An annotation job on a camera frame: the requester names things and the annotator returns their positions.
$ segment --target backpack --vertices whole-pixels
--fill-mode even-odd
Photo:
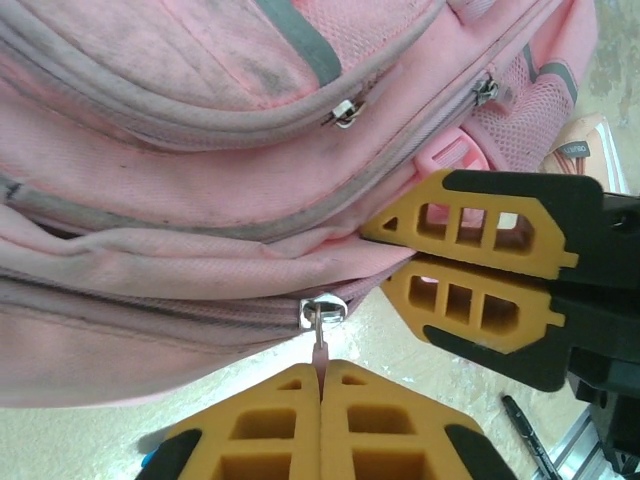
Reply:
[[[344,320],[414,253],[359,226],[437,168],[536,171],[597,36],[591,0],[4,0],[0,21],[11,407],[144,398]]]

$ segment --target floor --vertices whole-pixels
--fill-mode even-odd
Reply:
[[[640,192],[636,160],[640,131],[640,2],[596,0],[601,40],[584,82],[578,114],[609,119],[623,169]],[[570,390],[535,392],[422,344],[401,326],[380,292],[347,324],[328,332],[332,356],[349,359],[472,415],[518,478],[535,465],[502,412],[501,392],[513,395],[548,449],[560,442],[584,405]],[[0,410],[0,477],[8,480],[129,480],[152,432],[284,369],[307,361],[312,337],[302,336],[216,372],[152,405],[92,410]]]

